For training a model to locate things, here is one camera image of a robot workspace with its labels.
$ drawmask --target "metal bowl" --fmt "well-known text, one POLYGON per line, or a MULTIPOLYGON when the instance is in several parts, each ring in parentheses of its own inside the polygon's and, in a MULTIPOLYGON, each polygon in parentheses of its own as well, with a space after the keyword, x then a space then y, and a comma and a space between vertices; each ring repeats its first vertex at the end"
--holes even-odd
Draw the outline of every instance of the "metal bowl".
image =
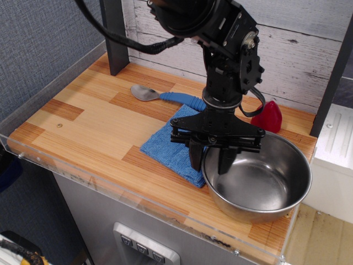
POLYGON ((218 174, 220 150, 208 148, 202 173, 218 207, 242 222, 271 222, 289 213, 308 194, 311 169, 304 154, 285 138, 266 132, 260 153, 241 152, 218 174))

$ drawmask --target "folded cloth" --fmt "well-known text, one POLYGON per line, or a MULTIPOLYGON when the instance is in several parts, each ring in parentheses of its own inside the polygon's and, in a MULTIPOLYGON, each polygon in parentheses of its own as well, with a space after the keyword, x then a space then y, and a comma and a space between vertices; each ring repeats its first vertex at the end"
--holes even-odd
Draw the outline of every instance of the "folded cloth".
MULTIPOLYGON (((171 119, 192 116, 197 113, 194 109, 183 105, 171 119)), ((171 132, 172 126, 170 125, 170 121, 168 121, 141 146, 141 152, 170 168, 193 185, 201 188, 205 184, 201 171, 198 172, 191 167, 189 149, 184 144, 170 142, 171 132)))

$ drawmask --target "black cable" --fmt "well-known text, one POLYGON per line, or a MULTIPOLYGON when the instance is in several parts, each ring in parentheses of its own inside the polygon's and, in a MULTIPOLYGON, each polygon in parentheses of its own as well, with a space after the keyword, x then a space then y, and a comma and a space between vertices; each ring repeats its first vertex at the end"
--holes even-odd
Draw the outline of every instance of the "black cable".
POLYGON ((15 243, 3 239, 0 240, 0 247, 22 256, 30 265, 44 265, 43 259, 38 254, 30 252, 15 243))
POLYGON ((242 105, 240 105, 239 109, 242 111, 244 116, 248 117, 248 118, 260 114, 264 110, 264 107, 265 107, 265 104, 266 104, 265 97, 261 94, 260 91, 258 91, 255 87, 251 88, 250 91, 261 101, 262 106, 261 106, 261 108, 259 108, 258 110, 255 110, 254 112, 245 112, 243 107, 242 107, 242 105))
POLYGON ((168 39, 166 41, 162 41, 161 43, 155 43, 155 44, 150 44, 150 45, 143 45, 140 44, 134 40, 128 39, 125 36, 121 36, 119 34, 116 34, 109 29, 103 27, 95 18, 92 16, 90 11, 88 10, 86 4, 84 3, 83 0, 74 0, 78 6, 78 8, 81 10, 83 15, 87 18, 87 20, 94 26, 103 36, 108 38, 109 40, 112 40, 118 44, 122 44, 124 46, 127 46, 129 48, 132 48, 134 50, 143 52, 145 54, 158 54, 162 51, 164 51, 166 48, 173 47, 179 43, 181 43, 184 39, 182 38, 177 38, 173 37, 171 39, 168 39))

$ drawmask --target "floor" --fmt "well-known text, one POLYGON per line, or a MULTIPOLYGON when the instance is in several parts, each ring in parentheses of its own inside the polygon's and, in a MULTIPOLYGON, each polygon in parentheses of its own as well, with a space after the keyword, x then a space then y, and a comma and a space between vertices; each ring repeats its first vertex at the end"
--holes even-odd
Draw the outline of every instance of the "floor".
POLYGON ((352 248, 353 224, 302 204, 285 257, 292 265, 351 265, 352 248))

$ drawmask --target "blue spoon handle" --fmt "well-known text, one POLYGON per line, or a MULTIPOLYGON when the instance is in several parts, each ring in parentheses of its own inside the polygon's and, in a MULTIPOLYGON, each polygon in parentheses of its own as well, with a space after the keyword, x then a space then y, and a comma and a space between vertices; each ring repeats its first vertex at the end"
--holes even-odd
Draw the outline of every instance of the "blue spoon handle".
POLYGON ((181 104, 185 104, 199 112, 203 111, 206 108, 206 104, 202 101, 202 99, 184 93, 166 92, 160 94, 159 98, 163 100, 175 101, 181 104))

